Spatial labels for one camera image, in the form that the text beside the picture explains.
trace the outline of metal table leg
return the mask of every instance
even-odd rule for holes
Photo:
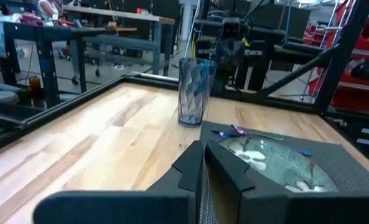
[[[101,18],[100,16],[97,16],[96,17],[96,21],[95,21],[95,24],[94,24],[94,27],[101,27]],[[100,45],[99,44],[93,44],[93,48],[96,50],[96,51],[100,51]],[[96,58],[96,65],[97,65],[97,68],[100,66],[100,58]]]
[[[236,73],[236,78],[235,78],[236,87],[240,89],[245,88],[245,81],[246,81],[246,75],[248,74],[248,70],[249,70],[249,57],[245,56],[240,66],[238,67],[238,71]]]
[[[172,50],[172,38],[173,38],[173,25],[167,25],[168,26],[168,36],[166,38],[166,46],[165,46],[165,62],[167,64],[164,67],[164,76],[167,76],[169,73],[169,66],[170,66],[170,54]]]
[[[73,66],[73,78],[79,78],[80,91],[87,91],[86,88],[86,71],[85,71],[85,43],[82,39],[71,40],[71,59]]]
[[[14,39],[5,39],[6,58],[0,58],[0,68],[3,81],[7,85],[17,85],[15,65],[18,63]]]
[[[259,91],[263,88],[264,79],[269,70],[271,56],[274,53],[274,44],[266,43],[261,61],[252,69],[251,80],[249,82],[249,90]]]
[[[159,75],[159,68],[161,65],[161,38],[162,38],[162,24],[160,22],[154,23],[154,36],[155,47],[152,52],[152,73],[154,75]]]
[[[39,38],[36,42],[39,57],[40,72],[42,74],[43,88],[47,107],[51,108],[60,103],[58,94],[57,74],[55,72],[53,46],[51,41]]]

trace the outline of metal rack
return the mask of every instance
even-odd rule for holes
[[[325,35],[326,28],[326,22],[317,22],[315,25],[309,24],[309,27],[307,28],[303,36],[304,43],[320,47],[322,39]]]
[[[334,45],[334,43],[337,41],[338,36],[339,36],[339,31],[342,30],[343,26],[346,25],[349,22],[350,19],[350,14],[352,13],[353,9],[354,9],[354,5],[356,3],[355,0],[348,0],[342,3],[342,7],[344,5],[344,9],[342,12],[342,16],[340,17],[339,22],[336,21],[334,22],[333,18],[335,17],[335,14],[337,13],[337,10],[339,9],[339,0],[337,0],[337,3],[334,6],[334,10],[332,12],[331,18],[330,18],[330,22],[329,22],[329,26],[325,29],[325,34],[324,34],[324,41],[327,39],[327,36],[329,34],[332,35],[331,32],[335,32],[334,34],[334,38],[332,40],[327,40],[327,42],[322,42],[321,46],[322,48],[327,47],[327,46],[331,46]],[[360,49],[353,49],[352,51],[352,56],[350,59],[369,59],[369,50],[360,50]],[[324,78],[324,72],[321,72],[321,74],[319,75],[319,77],[317,78],[317,82],[315,84],[315,88],[313,93],[311,94],[312,97],[315,97],[318,95],[319,92],[319,84],[321,83],[321,78]],[[342,80],[341,82],[339,82],[339,86],[342,87],[346,87],[346,88],[355,88],[355,89],[359,89],[359,90],[368,90],[369,91],[369,85],[364,85],[364,84],[357,84],[357,83],[350,83],[350,82],[346,82],[345,80]]]

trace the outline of wire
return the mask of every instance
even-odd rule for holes
[[[215,7],[215,8],[219,8],[219,6],[213,1],[210,1],[210,6]]]
[[[109,7],[110,7],[110,11],[112,11],[111,1],[110,1],[110,0],[107,0],[107,1],[108,1],[108,5],[109,5]]]
[[[245,41],[246,41],[247,44],[250,44],[248,42],[248,37],[250,36],[250,32],[253,30],[253,19],[252,19],[252,17],[249,17],[249,19],[250,19],[250,22],[251,22],[251,27],[248,29],[248,31],[246,33],[246,37],[245,37]]]
[[[29,58],[29,66],[28,66],[28,72],[27,72],[27,78],[25,78],[25,84],[28,81],[29,72],[30,72],[30,66],[32,64],[32,55],[34,54],[34,43],[31,43],[30,45],[30,58]]]
[[[208,12],[208,14],[214,14],[214,13],[222,13],[222,14],[224,14],[225,11],[223,11],[223,10],[212,10],[212,11],[209,11]]]
[[[190,43],[193,44],[193,39],[192,39],[192,31],[194,29],[194,24],[195,24],[195,20],[196,18],[198,17],[198,13],[199,13],[199,9],[200,9],[200,5],[201,5],[201,0],[198,0],[198,4],[197,4],[197,8],[195,10],[195,14],[194,14],[194,18],[192,20],[192,25],[191,25],[191,30],[190,30],[190,34],[189,34],[189,39],[187,41],[187,46],[185,47],[185,52],[184,52],[184,57],[186,58],[187,57],[187,52],[189,50],[189,47],[190,47]]]
[[[211,15],[211,16],[208,16],[207,19],[220,19],[220,20],[223,21],[224,17],[223,16]]]
[[[246,21],[246,19],[247,19],[248,17],[250,17],[250,15],[251,15],[255,10],[257,10],[257,8],[259,8],[263,2],[264,2],[264,0],[261,0],[261,1],[259,2],[259,4],[258,4],[254,9],[252,9],[250,12],[248,12],[248,13],[245,15],[245,17],[244,17],[244,20]]]

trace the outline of person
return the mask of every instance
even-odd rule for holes
[[[57,20],[53,15],[62,16],[63,10],[57,0],[39,0],[37,3],[41,17],[45,21]]]

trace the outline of gray mesh mat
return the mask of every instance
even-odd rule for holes
[[[225,124],[216,124],[208,121],[202,123],[200,140],[206,145],[208,140],[222,141],[222,137],[211,130],[233,133],[231,127]],[[245,129],[254,133],[264,133],[252,129]],[[312,151],[309,158],[318,164],[333,180],[340,191],[369,191],[369,172],[366,171],[341,145],[316,142],[305,139],[284,137],[280,142],[288,147],[304,148]],[[203,189],[201,199],[200,223],[217,223],[212,198],[209,195],[209,186],[206,169],[203,174]]]

